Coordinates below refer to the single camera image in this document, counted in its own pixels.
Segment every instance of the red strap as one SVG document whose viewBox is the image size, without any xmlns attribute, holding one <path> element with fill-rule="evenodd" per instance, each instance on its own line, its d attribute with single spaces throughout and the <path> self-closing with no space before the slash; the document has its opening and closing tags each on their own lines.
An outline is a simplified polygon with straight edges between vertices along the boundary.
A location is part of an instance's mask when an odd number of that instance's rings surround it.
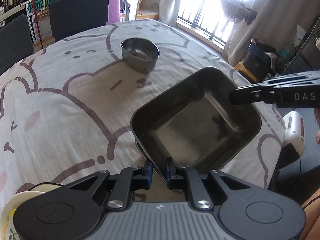
<svg viewBox="0 0 320 240">
<path fill-rule="evenodd" d="M 35 22 L 36 22 L 36 27 L 39 33 L 39 37 L 40 37 L 40 43 L 41 43 L 41 47 L 43 49 L 43 44 L 42 44 L 42 38 L 41 38 L 41 33 L 40 33 L 40 29 L 39 29 L 39 24 L 38 24 L 38 16 L 37 16 L 37 11 L 36 11 L 36 3 L 35 0 L 32 0 L 32 6 L 33 6 L 33 12 L 35 14 Z"/>
</svg>

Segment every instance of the screw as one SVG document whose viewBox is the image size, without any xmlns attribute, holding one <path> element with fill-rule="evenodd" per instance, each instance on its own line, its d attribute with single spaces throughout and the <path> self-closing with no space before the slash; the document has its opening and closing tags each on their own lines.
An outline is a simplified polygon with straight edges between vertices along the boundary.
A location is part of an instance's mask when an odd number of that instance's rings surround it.
<svg viewBox="0 0 320 240">
<path fill-rule="evenodd" d="M 111 200 L 108 202 L 108 207 L 121 208 L 121 207 L 123 207 L 123 202 L 121 200 Z"/>
<path fill-rule="evenodd" d="M 208 209 L 212 206 L 212 204 L 207 201 L 207 200 L 199 200 L 197 203 L 196 203 L 196 206 L 198 208 L 201 208 L 201 209 Z"/>
</svg>

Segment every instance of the table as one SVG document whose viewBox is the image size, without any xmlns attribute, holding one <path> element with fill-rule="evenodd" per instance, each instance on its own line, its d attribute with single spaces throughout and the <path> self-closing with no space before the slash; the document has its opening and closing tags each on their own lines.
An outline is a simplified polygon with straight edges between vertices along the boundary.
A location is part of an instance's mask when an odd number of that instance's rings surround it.
<svg viewBox="0 0 320 240">
<path fill-rule="evenodd" d="M 122 60 L 120 43 L 142 37 L 160 58 L 149 75 Z M 215 66 L 239 86 L 248 82 L 225 61 L 178 30 L 150 19 L 88 30 L 16 63 L 0 76 L 0 209 L 40 182 L 67 184 L 98 170 L 143 165 L 130 131 L 132 114 L 177 82 Z M 258 135 L 222 171 L 267 187 L 285 126 L 271 106 L 255 104 Z M 181 200 L 154 174 L 148 201 Z"/>
</svg>

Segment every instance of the window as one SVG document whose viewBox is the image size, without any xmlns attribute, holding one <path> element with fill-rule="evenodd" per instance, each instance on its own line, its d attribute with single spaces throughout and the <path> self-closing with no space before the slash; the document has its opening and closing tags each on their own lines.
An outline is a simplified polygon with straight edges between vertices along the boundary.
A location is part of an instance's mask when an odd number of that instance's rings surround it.
<svg viewBox="0 0 320 240">
<path fill-rule="evenodd" d="M 224 17 L 220 0 L 182 0 L 177 22 L 196 29 L 222 49 L 234 25 Z"/>
</svg>

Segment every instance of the black chair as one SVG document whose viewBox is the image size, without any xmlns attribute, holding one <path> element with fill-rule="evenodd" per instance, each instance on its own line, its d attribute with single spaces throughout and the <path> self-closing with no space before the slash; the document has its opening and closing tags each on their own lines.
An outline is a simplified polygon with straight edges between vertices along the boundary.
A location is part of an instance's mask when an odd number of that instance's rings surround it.
<svg viewBox="0 0 320 240">
<path fill-rule="evenodd" d="M 33 51 L 28 18 L 20 15 L 0 29 L 0 75 Z"/>
<path fill-rule="evenodd" d="M 60 41 L 106 25 L 109 0 L 55 0 L 49 5 L 52 36 Z"/>
</svg>

